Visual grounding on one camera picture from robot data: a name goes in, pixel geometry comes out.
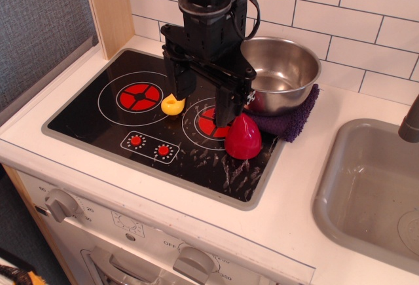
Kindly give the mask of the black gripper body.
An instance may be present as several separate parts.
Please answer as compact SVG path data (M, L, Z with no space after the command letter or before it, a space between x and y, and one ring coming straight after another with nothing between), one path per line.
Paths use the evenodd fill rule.
M224 83L249 85L255 70L244 58L241 45L250 39L246 32L247 4L256 0L220 0L204 4L201 0L178 0L183 26L166 24L164 54L188 61L196 78L205 77L216 88Z

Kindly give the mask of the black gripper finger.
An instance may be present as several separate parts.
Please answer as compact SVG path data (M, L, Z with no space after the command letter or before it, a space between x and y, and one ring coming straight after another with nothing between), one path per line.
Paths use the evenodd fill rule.
M215 125L226 127L242 114L249 96L249 85L224 83L215 91Z
M176 60L169 54L164 54L164 65L171 93L176 100L188 98L196 90L196 74L189 62Z

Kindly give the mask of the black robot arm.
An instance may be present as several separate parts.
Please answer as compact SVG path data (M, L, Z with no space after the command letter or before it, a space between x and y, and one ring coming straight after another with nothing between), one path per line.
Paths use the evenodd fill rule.
M189 97L203 77L215 87L215 124L225 127L239 116L253 93L256 72L241 45L259 29L246 33L247 4L257 0L178 0L183 26L166 24L164 64L170 91L177 100Z

